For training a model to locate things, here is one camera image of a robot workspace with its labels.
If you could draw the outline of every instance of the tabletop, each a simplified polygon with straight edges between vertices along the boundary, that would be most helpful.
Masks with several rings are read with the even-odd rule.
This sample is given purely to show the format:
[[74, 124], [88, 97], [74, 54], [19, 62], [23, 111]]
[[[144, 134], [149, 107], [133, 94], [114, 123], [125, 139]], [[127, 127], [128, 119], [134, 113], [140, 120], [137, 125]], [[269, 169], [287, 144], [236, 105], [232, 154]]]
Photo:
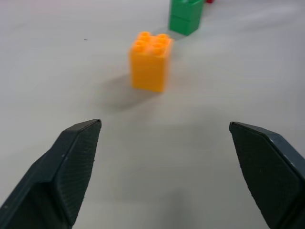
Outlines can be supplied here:
[[[266, 229], [230, 121], [305, 149], [305, 2], [215, 0], [167, 31], [166, 0], [0, 1], [0, 204], [60, 132], [102, 121], [74, 229]], [[164, 93], [130, 86], [137, 34], [175, 39]]]

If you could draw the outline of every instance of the textured rubber pad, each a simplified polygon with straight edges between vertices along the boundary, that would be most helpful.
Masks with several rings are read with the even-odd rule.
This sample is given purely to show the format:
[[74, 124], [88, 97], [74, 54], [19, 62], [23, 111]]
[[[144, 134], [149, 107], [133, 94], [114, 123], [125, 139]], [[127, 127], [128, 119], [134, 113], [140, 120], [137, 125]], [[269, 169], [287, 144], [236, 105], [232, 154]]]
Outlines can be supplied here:
[[300, 229], [304, 218], [305, 160], [279, 134], [231, 123], [248, 188], [271, 229]]
[[87, 189], [98, 137], [98, 119], [64, 130], [0, 208], [0, 229], [70, 229]]

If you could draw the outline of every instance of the lego brick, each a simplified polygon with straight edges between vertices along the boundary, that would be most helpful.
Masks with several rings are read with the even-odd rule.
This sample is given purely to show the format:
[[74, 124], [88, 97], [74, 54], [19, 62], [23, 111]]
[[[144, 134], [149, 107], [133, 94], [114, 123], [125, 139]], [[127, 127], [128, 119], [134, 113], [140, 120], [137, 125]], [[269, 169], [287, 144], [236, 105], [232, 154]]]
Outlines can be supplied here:
[[172, 0], [170, 15], [188, 21], [200, 18], [204, 0]]
[[179, 17], [171, 16], [169, 29], [183, 35], [190, 35], [199, 28], [200, 19], [187, 21]]
[[131, 82], [137, 89], [164, 91], [173, 40], [141, 32], [129, 51]]

